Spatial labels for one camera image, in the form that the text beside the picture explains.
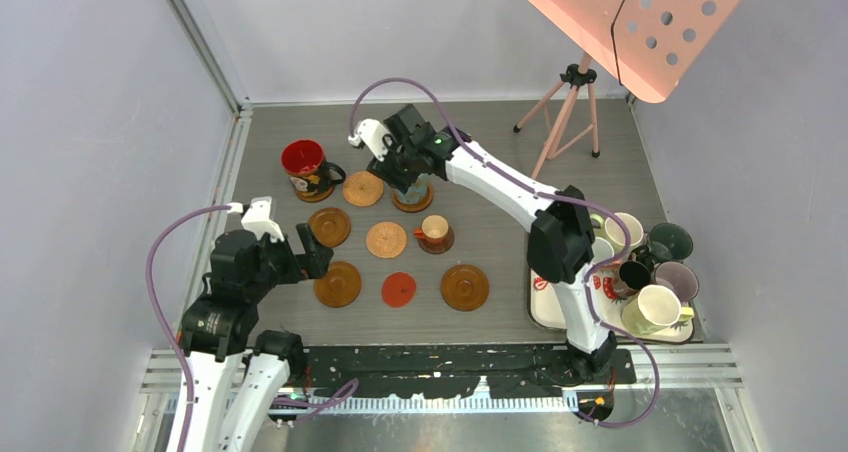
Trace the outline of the red apple paper coaster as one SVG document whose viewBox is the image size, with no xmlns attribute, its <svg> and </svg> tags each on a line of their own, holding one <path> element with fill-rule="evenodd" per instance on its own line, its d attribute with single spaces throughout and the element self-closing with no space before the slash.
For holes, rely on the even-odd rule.
<svg viewBox="0 0 848 452">
<path fill-rule="evenodd" d="M 417 283 L 406 272 L 395 272 L 386 277 L 381 288 L 383 302 L 392 308 L 406 306 L 415 296 Z"/>
</svg>

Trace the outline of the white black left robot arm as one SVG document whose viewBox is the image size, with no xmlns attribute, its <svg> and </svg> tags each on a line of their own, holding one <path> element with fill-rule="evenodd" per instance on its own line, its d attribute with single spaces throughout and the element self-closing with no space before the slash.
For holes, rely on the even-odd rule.
<svg viewBox="0 0 848 452">
<path fill-rule="evenodd" d="M 270 233 L 235 230 L 215 241 L 208 290 L 181 320 L 184 368 L 171 451 L 247 451 L 278 390 L 307 370 L 300 335 L 265 330 L 251 335 L 259 303 L 280 285 L 326 275 L 333 257 L 306 223 L 296 227 L 304 251 Z"/>
</svg>

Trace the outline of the small white cup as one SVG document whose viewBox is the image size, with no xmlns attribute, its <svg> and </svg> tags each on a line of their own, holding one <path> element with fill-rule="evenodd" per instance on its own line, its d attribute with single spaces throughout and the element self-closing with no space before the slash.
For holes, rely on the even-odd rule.
<svg viewBox="0 0 848 452">
<path fill-rule="evenodd" d="M 614 261 L 616 251 L 614 246 L 607 239 L 603 237 L 596 237 L 592 243 L 591 249 L 593 252 L 594 263 L 600 264 L 610 260 Z"/>
</svg>

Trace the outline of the cream green mug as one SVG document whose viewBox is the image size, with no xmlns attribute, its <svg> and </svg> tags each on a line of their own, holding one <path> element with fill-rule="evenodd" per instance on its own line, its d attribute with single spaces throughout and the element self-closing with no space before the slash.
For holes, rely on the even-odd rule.
<svg viewBox="0 0 848 452">
<path fill-rule="evenodd" d="M 589 218 L 596 235 L 609 242 L 616 253 L 629 253 L 644 239 L 642 223 L 629 213 L 616 212 L 614 217 L 593 213 Z"/>
</svg>

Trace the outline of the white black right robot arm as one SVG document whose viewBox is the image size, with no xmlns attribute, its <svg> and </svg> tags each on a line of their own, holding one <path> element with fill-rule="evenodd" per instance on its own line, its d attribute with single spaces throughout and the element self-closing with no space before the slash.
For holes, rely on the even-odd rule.
<svg viewBox="0 0 848 452">
<path fill-rule="evenodd" d="M 363 119 L 350 128 L 349 143 L 368 149 L 367 166 L 391 188 L 405 193 L 422 175 L 462 186 L 502 209 L 528 234 L 529 269 L 552 286 L 566 320 L 565 360 L 574 375 L 596 382 L 611 367 L 617 347 L 592 305 L 588 279 L 595 266 L 590 205 L 576 187 L 556 189 L 516 171 L 470 135 L 446 126 L 436 130 L 407 104 L 384 120 Z"/>
</svg>

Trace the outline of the small orange cup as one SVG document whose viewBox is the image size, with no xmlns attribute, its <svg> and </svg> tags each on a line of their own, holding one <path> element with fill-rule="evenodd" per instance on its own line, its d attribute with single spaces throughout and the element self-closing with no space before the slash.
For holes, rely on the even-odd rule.
<svg viewBox="0 0 848 452">
<path fill-rule="evenodd" d="M 413 236 L 421 246 L 432 250 L 445 245 L 449 232 L 450 226 L 445 217 L 429 215 L 413 230 Z"/>
</svg>

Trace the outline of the blue butterfly plate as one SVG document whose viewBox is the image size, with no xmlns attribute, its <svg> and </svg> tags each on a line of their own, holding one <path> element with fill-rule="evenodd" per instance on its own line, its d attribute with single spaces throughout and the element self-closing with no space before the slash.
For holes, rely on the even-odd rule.
<svg viewBox="0 0 848 452">
<path fill-rule="evenodd" d="M 430 183 L 430 175 L 421 174 L 416 181 L 411 184 L 406 192 L 395 192 L 396 199 L 404 205 L 416 205 L 422 202 L 427 194 Z"/>
</svg>

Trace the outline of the woven rattan coaster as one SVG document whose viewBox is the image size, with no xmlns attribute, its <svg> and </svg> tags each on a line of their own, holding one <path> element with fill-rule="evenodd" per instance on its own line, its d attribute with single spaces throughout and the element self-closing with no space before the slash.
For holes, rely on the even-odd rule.
<svg viewBox="0 0 848 452">
<path fill-rule="evenodd" d="M 405 229 L 395 222 L 375 224 L 366 234 L 366 247 L 377 258 L 392 259 L 398 257 L 408 243 Z"/>
<path fill-rule="evenodd" d="M 343 185 L 343 197 L 356 207 L 375 205 L 383 196 L 384 182 L 368 171 L 351 174 Z"/>
</svg>

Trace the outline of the black floral mug red inside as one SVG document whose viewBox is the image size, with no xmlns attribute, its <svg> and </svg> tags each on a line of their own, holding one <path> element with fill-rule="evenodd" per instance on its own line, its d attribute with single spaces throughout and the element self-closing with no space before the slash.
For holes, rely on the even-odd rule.
<svg viewBox="0 0 848 452">
<path fill-rule="evenodd" d="M 293 188 L 300 191 L 323 191 L 330 186 L 342 185 L 346 172 L 329 162 L 323 147 L 316 141 L 300 139 L 288 144 L 282 151 L 280 162 Z"/>
</svg>

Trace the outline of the black small cup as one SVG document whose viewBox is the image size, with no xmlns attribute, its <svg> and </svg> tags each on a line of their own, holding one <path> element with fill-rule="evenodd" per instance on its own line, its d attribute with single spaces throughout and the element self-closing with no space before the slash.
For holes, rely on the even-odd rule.
<svg viewBox="0 0 848 452">
<path fill-rule="evenodd" d="M 651 281 L 652 272 L 644 264 L 637 261 L 626 261 L 617 269 L 613 292 L 619 298 L 630 297 L 650 285 Z"/>
</svg>

